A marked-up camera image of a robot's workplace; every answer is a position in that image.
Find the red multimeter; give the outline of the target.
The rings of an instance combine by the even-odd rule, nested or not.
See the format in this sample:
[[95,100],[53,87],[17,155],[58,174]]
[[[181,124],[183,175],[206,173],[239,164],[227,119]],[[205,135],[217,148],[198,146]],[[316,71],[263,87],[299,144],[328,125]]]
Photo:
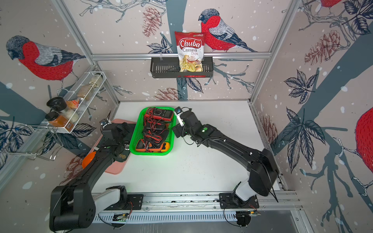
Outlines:
[[160,108],[151,107],[148,108],[144,118],[145,119],[156,119],[156,120],[163,120],[163,121],[172,121],[174,116],[174,112],[171,110],[165,110]]

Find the orange black multimeter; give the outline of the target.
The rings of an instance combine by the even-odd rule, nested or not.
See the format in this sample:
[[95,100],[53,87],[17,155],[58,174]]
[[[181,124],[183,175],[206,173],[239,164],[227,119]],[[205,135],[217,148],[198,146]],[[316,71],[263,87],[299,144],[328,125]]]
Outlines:
[[165,149],[165,144],[161,146],[153,145],[152,143],[141,139],[136,145],[137,152],[162,152]]

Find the green plastic basket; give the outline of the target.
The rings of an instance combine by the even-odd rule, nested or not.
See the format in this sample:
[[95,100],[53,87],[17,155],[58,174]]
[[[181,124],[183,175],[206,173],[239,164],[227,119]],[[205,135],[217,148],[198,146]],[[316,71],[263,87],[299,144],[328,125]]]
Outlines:
[[[131,139],[131,143],[130,143],[130,152],[133,153],[133,154],[135,154],[135,155],[149,155],[149,156],[156,156],[156,155],[157,156],[164,156],[164,155],[167,155],[173,149],[174,133],[173,133],[172,128],[177,123],[176,117],[173,116],[172,121],[163,121],[163,120],[156,120],[156,119],[145,119],[144,115],[145,115],[145,113],[146,113],[146,111],[147,111],[148,108],[151,108],[151,107],[144,108],[140,112],[140,114],[139,114],[138,121],[137,121],[137,124],[135,126],[135,130],[134,130],[134,133],[133,133],[133,136],[132,136],[132,139]],[[174,108],[172,108],[172,107],[155,107],[155,108],[160,108],[160,109],[165,109],[165,110],[171,110],[171,111],[174,112]],[[168,142],[170,144],[170,149],[167,152],[137,152],[136,151],[136,145],[138,144],[138,141],[141,140],[141,139],[144,139],[144,136],[143,136],[142,132],[145,131],[144,130],[144,126],[145,126],[145,124],[148,121],[153,121],[153,122],[163,121],[163,122],[169,124],[169,127],[167,128],[167,129],[169,129],[169,135],[168,135],[167,139],[164,141],[164,142]],[[159,143],[159,144],[158,143],[152,143],[152,144],[153,145],[157,145],[157,146],[161,146],[163,143]]]

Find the yellow multimeter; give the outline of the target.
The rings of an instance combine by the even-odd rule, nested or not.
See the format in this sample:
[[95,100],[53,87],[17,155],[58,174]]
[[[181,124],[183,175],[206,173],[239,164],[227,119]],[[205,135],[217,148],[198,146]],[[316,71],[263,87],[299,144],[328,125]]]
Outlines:
[[170,149],[170,144],[168,142],[164,142],[162,144],[162,148],[160,152],[167,152]]

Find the small black multimeter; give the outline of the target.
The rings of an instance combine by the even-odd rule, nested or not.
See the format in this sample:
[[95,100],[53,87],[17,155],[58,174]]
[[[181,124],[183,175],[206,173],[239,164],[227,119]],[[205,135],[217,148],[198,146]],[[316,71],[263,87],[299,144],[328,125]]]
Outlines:
[[169,124],[165,123],[163,121],[160,121],[160,122],[148,121],[144,126],[144,130],[146,130],[146,131],[164,131],[168,127],[169,127]]

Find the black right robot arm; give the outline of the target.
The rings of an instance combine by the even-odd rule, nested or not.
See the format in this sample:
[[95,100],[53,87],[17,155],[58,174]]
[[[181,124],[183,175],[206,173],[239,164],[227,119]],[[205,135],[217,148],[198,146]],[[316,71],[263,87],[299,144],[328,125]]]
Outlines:
[[269,196],[279,176],[279,169],[271,151],[250,148],[229,138],[210,124],[203,125],[190,108],[184,112],[177,107],[174,114],[179,121],[173,127],[176,137],[190,136],[197,146],[204,145],[218,150],[249,172],[248,179],[235,187],[235,199],[245,202],[255,195]]

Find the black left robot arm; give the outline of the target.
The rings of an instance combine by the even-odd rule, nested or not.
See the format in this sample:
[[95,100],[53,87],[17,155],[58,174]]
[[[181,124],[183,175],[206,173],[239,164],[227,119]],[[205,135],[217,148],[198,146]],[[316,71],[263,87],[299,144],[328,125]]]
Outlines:
[[127,160],[135,126],[134,123],[124,122],[103,127],[99,150],[92,161],[74,179],[51,192],[51,231],[71,231],[91,225],[97,211],[92,188],[114,162]]

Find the pink tray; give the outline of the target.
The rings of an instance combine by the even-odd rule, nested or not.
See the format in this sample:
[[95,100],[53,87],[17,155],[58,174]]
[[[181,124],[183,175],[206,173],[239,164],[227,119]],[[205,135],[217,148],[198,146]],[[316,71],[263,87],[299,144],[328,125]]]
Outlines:
[[[112,123],[128,123],[128,124],[136,124],[136,122],[133,122],[133,121],[128,121],[128,120],[123,120],[123,119],[114,119],[112,121]],[[91,152],[94,152],[96,151],[95,148],[98,148],[98,144],[100,143],[101,139],[102,139],[103,135],[101,135],[99,137],[99,139],[96,141],[96,143],[94,144],[94,146],[91,148],[91,150],[89,151],[89,153]],[[110,174],[113,174],[113,175],[118,175],[119,173],[122,172],[124,166],[126,164],[126,161],[125,162],[114,162],[111,166],[109,166],[105,172],[106,173],[110,173]]]

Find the orange bowl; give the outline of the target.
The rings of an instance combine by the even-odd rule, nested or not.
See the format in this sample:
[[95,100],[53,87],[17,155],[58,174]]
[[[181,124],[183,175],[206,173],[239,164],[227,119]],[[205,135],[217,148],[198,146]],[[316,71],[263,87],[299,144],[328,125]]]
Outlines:
[[95,158],[96,151],[89,153],[82,161],[82,168],[85,169]]

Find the amber spice jar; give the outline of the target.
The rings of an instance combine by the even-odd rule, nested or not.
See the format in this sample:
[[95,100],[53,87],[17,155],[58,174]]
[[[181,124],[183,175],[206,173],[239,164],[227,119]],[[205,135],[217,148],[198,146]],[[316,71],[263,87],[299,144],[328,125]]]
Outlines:
[[45,119],[49,122],[49,124],[55,127],[70,129],[74,126],[65,116],[57,112],[49,112],[45,116]]

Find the black lid spice jar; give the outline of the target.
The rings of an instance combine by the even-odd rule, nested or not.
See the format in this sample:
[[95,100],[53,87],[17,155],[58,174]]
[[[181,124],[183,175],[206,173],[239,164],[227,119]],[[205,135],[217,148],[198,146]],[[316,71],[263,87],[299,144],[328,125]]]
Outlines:
[[68,106],[62,97],[51,98],[46,105],[56,112],[64,111]]

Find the cassava chips bag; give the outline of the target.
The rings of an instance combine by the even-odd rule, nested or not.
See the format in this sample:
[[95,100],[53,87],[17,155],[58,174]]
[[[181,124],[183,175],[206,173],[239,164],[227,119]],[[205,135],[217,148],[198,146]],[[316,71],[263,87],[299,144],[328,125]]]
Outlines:
[[181,72],[202,72],[204,58],[204,33],[175,32],[176,47]]

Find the black wall basket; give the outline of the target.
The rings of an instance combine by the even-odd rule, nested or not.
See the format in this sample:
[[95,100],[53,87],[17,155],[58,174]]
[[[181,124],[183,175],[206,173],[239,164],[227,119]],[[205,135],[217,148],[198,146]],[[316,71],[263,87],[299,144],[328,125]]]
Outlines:
[[213,76],[213,59],[205,57],[202,61],[203,71],[181,72],[177,57],[151,59],[150,72],[153,78],[211,78]]

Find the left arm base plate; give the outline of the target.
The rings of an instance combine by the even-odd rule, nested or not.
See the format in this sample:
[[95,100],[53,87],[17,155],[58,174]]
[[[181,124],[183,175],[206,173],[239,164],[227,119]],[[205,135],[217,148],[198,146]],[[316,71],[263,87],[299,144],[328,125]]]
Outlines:
[[128,194],[126,200],[120,198],[117,203],[110,205],[105,211],[141,210],[143,198],[143,194]]

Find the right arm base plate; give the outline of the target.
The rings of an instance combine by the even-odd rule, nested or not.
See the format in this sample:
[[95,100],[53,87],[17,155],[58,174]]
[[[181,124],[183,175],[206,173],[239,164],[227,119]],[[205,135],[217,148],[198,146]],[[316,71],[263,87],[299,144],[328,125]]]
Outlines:
[[233,193],[220,193],[219,203],[221,209],[258,209],[257,196],[252,196],[247,201],[242,201]]

